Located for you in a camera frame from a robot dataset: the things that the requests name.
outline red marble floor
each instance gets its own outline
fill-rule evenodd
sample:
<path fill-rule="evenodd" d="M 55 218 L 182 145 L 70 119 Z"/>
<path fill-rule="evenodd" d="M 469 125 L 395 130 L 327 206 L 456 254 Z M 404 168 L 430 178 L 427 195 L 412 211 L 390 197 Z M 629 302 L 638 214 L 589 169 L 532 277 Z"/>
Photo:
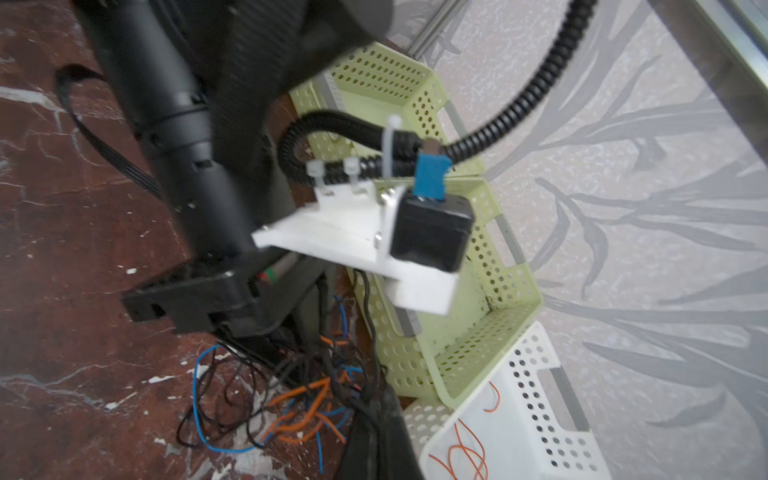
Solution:
<path fill-rule="evenodd" d="M 341 445 L 235 457 L 174 440 L 202 335 L 132 323 L 121 291 L 179 263 L 164 206 L 91 149 L 57 105 L 56 66 L 98 68 L 67 2 L 0 4 L 0 478 L 330 478 Z M 111 93 L 84 122 L 144 167 Z M 293 108 L 277 104 L 275 132 Z M 296 192 L 306 199 L 306 191 Z"/>

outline white mounting plate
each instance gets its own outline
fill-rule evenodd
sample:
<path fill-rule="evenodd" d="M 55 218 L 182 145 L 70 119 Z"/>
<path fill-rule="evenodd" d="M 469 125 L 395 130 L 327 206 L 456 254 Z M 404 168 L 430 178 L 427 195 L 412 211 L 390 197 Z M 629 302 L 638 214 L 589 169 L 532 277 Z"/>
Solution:
<path fill-rule="evenodd" d="M 380 197 L 372 181 L 315 189 L 317 203 L 253 232 L 258 247 L 279 247 L 386 278 L 396 306 L 448 315 L 458 273 L 446 273 L 389 255 L 403 186 Z"/>

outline white cable tie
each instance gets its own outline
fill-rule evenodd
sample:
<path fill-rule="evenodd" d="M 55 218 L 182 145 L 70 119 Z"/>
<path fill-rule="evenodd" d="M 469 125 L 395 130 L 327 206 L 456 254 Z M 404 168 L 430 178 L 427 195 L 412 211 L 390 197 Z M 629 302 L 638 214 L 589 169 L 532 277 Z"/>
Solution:
<path fill-rule="evenodd" d="M 323 195 L 330 194 L 326 186 L 326 163 L 322 160 L 310 160 L 306 162 L 306 174 L 315 180 L 315 188 Z"/>
<path fill-rule="evenodd" d="M 390 115 L 387 118 L 387 126 L 382 133 L 382 178 L 392 179 L 392 143 L 395 140 L 395 130 L 402 126 L 402 118 L 399 115 Z"/>
<path fill-rule="evenodd" d="M 349 157 L 344 159 L 344 173 L 349 176 L 349 185 L 354 194 L 364 191 L 359 186 L 360 159 L 358 157 Z"/>

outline perforated basket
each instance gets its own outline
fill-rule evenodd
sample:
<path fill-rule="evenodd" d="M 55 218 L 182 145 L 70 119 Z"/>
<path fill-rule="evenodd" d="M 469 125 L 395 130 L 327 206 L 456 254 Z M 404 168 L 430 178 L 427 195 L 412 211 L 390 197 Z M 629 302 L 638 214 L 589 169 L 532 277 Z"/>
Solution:
<path fill-rule="evenodd" d="M 456 408 L 529 325 L 541 305 L 541 294 L 528 265 L 502 265 L 488 234 L 487 226 L 494 221 L 513 256 L 521 261 L 522 255 L 488 183 L 477 177 L 454 177 L 446 179 L 446 189 L 468 198 L 476 217 L 450 314 L 419 313 L 423 331 L 415 337 L 403 335 L 395 307 L 382 293 L 380 276 L 372 276 L 370 312 L 379 358 L 397 394 L 440 399 Z M 355 293 L 362 302 L 360 278 Z"/>
<path fill-rule="evenodd" d="M 403 130 L 445 143 L 448 138 L 438 119 L 445 109 L 457 132 L 465 133 L 435 72 L 391 48 L 371 44 L 348 55 L 327 73 L 330 88 L 319 75 L 290 92 L 299 114 L 331 108 L 382 126 L 390 115 L 398 114 Z M 315 158 L 322 160 L 378 153 L 335 134 L 312 134 L 308 140 Z M 474 158 L 453 167 L 449 175 L 479 175 L 484 170 L 480 159 Z"/>
<path fill-rule="evenodd" d="M 466 133 L 435 72 L 379 44 L 349 55 L 293 89 L 290 96 L 299 114 L 331 108 L 382 126 L 391 114 L 398 114 L 403 129 L 447 143 L 440 115 L 457 134 Z M 374 153 L 335 134 L 313 134 L 308 140 L 315 158 L 326 161 Z M 416 337 L 405 336 L 394 306 L 382 294 L 383 279 L 372 277 L 371 314 L 378 354 L 387 367 L 388 382 L 400 396 L 440 399 L 457 407 L 511 348 L 541 305 L 541 294 L 514 235 L 488 184 L 477 177 L 483 171 L 482 161 L 473 158 L 453 167 L 446 182 L 449 193 L 472 201 L 476 216 L 448 317 L 419 314 L 423 331 Z M 378 183 L 379 189 L 391 185 Z M 515 266 L 502 265 L 489 238 L 486 226 L 494 220 Z M 362 279 L 356 296 L 362 302 Z"/>
<path fill-rule="evenodd" d="M 542 385 L 545 372 L 554 382 Z M 496 391 L 490 386 L 493 383 Z M 551 402 L 548 392 L 561 393 L 562 404 Z M 469 398 L 456 410 L 439 401 L 419 399 L 404 411 L 412 447 L 428 480 L 472 478 L 475 468 L 458 444 L 485 451 L 488 477 L 520 480 L 608 480 L 611 473 L 581 405 L 561 367 L 546 330 L 534 323 L 512 351 L 484 376 Z M 564 428 L 561 416 L 572 419 Z M 462 420 L 482 442 L 482 448 Z M 453 477 L 435 458 L 454 466 Z"/>

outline black hose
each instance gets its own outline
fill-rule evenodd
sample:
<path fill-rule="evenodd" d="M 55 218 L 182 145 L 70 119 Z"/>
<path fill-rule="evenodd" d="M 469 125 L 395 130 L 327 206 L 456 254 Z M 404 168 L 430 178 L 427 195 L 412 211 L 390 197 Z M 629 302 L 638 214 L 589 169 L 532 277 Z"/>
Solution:
<path fill-rule="evenodd" d="M 310 112 L 288 127 L 277 146 L 277 160 L 280 168 L 289 178 L 302 184 L 311 185 L 312 179 L 306 174 L 304 163 L 296 157 L 296 149 L 307 135 L 317 131 L 339 134 L 374 150 L 382 149 L 384 129 L 379 125 L 338 111 Z M 395 131 L 392 143 L 392 155 L 396 159 L 392 166 L 393 175 L 395 177 L 413 175 L 413 166 L 422 147 L 421 139 L 413 132 Z M 361 158 L 360 167 L 362 179 L 381 177 L 381 156 Z M 349 182 L 341 161 L 326 164 L 326 182 L 329 184 Z"/>
<path fill-rule="evenodd" d="M 561 77 L 563 70 L 568 66 L 568 62 L 573 57 L 581 38 L 584 36 L 584 32 L 589 26 L 589 21 L 594 14 L 594 7 L 597 3 L 598 0 L 571 0 L 554 43 L 522 92 L 487 124 L 452 144 L 443 145 L 441 153 L 450 158 L 454 164 L 458 164 L 491 147 L 517 127 L 541 103 L 555 82 Z M 322 111 L 313 113 L 315 115 L 314 118 L 324 118 L 332 112 Z M 347 138 L 352 138 L 351 135 L 358 133 L 356 128 L 362 122 L 360 119 L 354 120 L 350 124 L 349 119 L 346 119 L 343 126 L 337 124 L 338 128 L 335 130 L 323 130 L 328 128 L 327 125 L 320 127 L 315 121 L 303 123 L 303 119 L 299 119 L 294 122 L 283 136 L 277 153 L 280 166 L 283 168 L 286 176 L 301 184 L 313 185 L 313 179 L 306 174 L 304 165 L 296 158 L 296 146 L 308 133 L 314 131 L 332 131 Z M 369 124 L 367 122 L 364 123 L 366 128 L 368 128 Z M 407 133 L 397 132 L 399 136 L 396 135 L 396 137 L 407 138 L 405 136 Z M 416 141 L 412 143 L 412 145 L 419 146 L 421 144 L 422 142 Z M 411 155 L 410 152 L 408 155 L 404 155 L 402 151 L 398 150 L 399 147 L 402 146 L 396 142 L 393 149 L 392 175 L 393 177 L 411 177 L 415 172 L 417 156 Z M 360 178 L 365 180 L 381 177 L 381 164 L 382 158 L 380 155 L 361 158 L 360 166 L 362 173 Z M 325 182 L 327 184 L 349 182 L 349 178 L 344 174 L 342 161 L 326 163 Z"/>
<path fill-rule="evenodd" d="M 457 164 L 479 154 L 517 127 L 544 100 L 563 74 L 589 26 L 597 3 L 598 0 L 571 0 L 554 44 L 523 91 L 496 118 L 466 137 L 443 146 L 442 153 Z"/>

